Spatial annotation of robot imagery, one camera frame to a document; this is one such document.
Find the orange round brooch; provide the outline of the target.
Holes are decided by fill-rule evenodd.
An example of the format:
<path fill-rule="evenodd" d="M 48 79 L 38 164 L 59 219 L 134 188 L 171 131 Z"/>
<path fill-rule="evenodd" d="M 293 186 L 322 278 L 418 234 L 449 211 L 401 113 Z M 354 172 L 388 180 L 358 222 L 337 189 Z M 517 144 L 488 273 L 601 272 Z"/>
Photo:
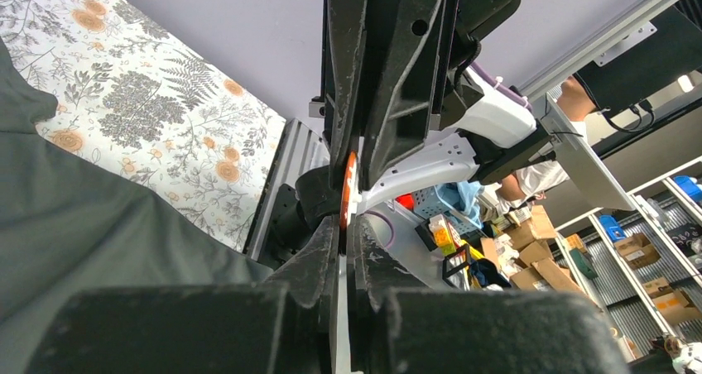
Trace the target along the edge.
<path fill-rule="evenodd" d="M 339 228 L 345 231 L 351 223 L 352 217 L 358 207 L 358 159 L 355 151 L 349 153 L 344 183 L 341 194 L 341 208 L 339 212 Z"/>

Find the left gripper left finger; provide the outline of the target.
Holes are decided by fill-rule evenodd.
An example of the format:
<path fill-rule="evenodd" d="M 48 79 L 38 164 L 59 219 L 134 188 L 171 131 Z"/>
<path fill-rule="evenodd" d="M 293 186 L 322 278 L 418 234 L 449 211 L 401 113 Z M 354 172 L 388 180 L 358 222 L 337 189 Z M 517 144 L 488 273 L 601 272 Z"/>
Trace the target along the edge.
<path fill-rule="evenodd" d="M 331 373 L 339 218 L 256 285 L 90 290 L 59 310 L 29 373 Z"/>

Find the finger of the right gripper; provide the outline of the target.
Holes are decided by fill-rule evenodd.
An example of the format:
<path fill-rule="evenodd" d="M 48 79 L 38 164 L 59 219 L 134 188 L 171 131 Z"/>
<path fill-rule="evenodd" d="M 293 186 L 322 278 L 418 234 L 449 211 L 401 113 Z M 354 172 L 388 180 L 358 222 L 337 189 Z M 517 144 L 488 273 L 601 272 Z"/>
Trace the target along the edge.
<path fill-rule="evenodd" d="M 368 0 L 325 0 L 325 132 L 329 186 L 340 188 L 361 135 L 356 113 L 365 51 Z"/>

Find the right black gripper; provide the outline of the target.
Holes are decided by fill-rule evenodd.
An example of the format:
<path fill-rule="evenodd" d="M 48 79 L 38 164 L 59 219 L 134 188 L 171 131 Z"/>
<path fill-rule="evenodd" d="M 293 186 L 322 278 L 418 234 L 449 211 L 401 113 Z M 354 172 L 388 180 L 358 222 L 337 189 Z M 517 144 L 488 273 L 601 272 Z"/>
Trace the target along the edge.
<path fill-rule="evenodd" d="M 372 100 L 363 132 L 359 185 L 370 190 L 424 145 L 435 87 L 444 0 L 371 0 L 368 43 Z M 458 0 L 452 37 L 479 41 L 502 25 L 521 0 Z"/>

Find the dark green t-shirt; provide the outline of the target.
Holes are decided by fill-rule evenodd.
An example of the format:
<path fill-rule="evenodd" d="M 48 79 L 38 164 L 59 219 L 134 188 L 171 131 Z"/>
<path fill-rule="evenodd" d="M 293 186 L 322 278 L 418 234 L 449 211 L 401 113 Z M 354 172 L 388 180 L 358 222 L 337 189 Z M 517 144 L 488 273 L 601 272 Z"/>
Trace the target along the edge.
<path fill-rule="evenodd" d="M 22 373 L 61 306 L 109 286 L 246 284 L 270 270 L 150 189 L 41 137 L 56 98 L 1 51 L 1 370 Z"/>

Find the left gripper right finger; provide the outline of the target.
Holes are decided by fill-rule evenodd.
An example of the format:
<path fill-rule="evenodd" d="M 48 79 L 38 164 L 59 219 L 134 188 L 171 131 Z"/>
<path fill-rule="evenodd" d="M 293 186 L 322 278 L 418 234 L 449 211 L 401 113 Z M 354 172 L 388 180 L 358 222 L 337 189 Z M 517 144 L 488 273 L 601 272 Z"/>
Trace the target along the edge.
<path fill-rule="evenodd" d="M 365 373 L 626 373 L 593 302 L 559 291 L 434 289 L 350 224 L 350 359 Z"/>

